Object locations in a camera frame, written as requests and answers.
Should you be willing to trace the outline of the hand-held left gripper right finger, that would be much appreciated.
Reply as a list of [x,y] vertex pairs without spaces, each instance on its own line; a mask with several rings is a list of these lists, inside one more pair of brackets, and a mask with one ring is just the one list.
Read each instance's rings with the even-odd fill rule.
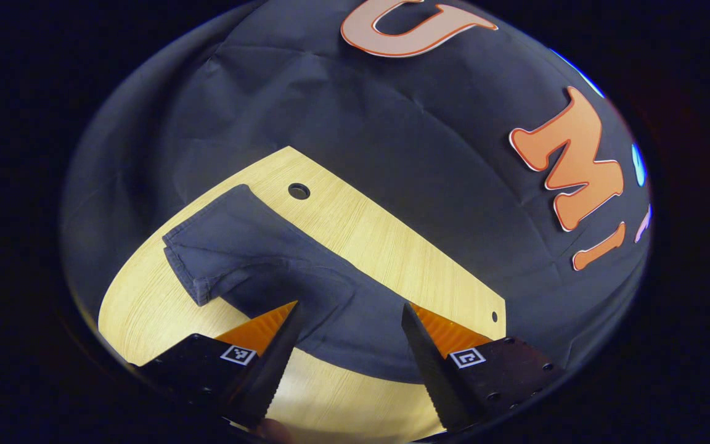
[[414,303],[403,307],[402,330],[446,432],[506,416],[564,375],[518,337],[491,339]]

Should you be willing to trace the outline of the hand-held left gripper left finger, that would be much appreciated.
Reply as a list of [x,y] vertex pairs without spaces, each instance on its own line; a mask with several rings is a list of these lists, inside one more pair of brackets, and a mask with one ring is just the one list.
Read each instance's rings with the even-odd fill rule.
[[267,416],[302,326],[294,300],[217,337],[187,335],[136,372],[175,401],[254,428]]

